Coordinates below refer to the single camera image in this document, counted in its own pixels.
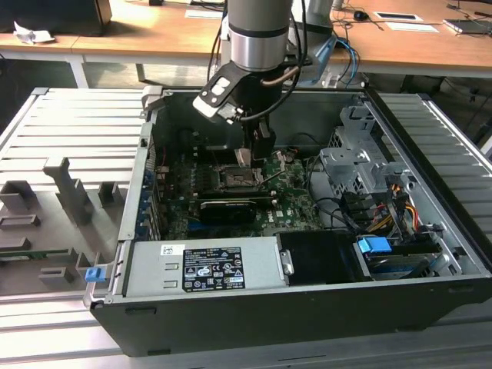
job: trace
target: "power cable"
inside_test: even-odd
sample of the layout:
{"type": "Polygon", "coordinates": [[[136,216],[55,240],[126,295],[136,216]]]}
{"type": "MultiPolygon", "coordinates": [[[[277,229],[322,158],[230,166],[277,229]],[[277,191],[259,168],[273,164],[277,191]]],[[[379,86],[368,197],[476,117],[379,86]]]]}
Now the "power cable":
{"type": "Polygon", "coordinates": [[[470,120],[468,121],[468,123],[464,126],[464,129],[463,129],[463,132],[466,132],[468,131],[468,128],[471,126],[471,124],[473,123],[473,121],[475,120],[475,118],[477,117],[478,113],[481,112],[481,110],[484,108],[485,104],[487,103],[487,101],[489,101],[489,98],[492,97],[492,91],[490,92],[490,94],[485,98],[484,102],[482,102],[482,105],[480,105],[480,107],[475,111],[475,113],[473,114],[473,116],[470,118],[470,120]]]}

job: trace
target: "sticker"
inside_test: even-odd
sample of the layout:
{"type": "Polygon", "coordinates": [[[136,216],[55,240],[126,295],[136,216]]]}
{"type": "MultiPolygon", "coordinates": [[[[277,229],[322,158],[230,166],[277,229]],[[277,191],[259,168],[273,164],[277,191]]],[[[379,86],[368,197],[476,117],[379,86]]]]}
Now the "sticker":
{"type": "Polygon", "coordinates": [[[161,256],[183,255],[185,244],[163,244],[161,246],[161,256]]]}
{"type": "Polygon", "coordinates": [[[188,249],[182,253],[185,292],[246,288],[241,248],[188,249]]]}

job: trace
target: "electronic component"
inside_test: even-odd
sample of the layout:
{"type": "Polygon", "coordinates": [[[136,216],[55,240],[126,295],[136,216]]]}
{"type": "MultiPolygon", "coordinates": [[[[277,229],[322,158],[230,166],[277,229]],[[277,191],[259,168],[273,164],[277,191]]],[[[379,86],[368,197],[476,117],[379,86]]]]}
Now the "electronic component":
{"type": "Polygon", "coordinates": [[[391,252],[391,245],[385,237],[364,237],[357,241],[362,253],[391,252]]]}
{"type": "Polygon", "coordinates": [[[355,254],[355,236],[343,231],[277,234],[282,264],[290,286],[363,281],[355,254]]]}
{"type": "Polygon", "coordinates": [[[200,204],[200,222],[208,225],[252,223],[256,217],[253,201],[209,201],[200,204]]]}

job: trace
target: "yellow wire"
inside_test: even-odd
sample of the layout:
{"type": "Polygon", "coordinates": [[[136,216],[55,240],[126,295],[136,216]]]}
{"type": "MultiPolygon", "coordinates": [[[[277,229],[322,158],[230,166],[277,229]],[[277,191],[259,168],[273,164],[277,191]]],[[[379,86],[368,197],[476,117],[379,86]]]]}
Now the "yellow wire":
{"type": "Polygon", "coordinates": [[[391,215],[388,215],[385,219],[383,219],[382,221],[380,221],[376,225],[372,226],[371,228],[368,228],[368,231],[369,232],[377,231],[378,229],[382,228],[384,225],[389,223],[391,220],[392,220],[391,215]]]}

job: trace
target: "blue latch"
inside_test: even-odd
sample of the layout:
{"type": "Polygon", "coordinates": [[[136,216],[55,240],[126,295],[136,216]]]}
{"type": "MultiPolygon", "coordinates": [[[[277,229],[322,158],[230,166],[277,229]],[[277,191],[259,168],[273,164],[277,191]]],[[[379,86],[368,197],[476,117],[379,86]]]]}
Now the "blue latch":
{"type": "Polygon", "coordinates": [[[106,280],[106,267],[90,267],[85,272],[86,282],[104,282],[106,280]]]}
{"type": "Polygon", "coordinates": [[[364,237],[357,242],[362,253],[392,252],[390,243],[385,237],[364,237]]]}

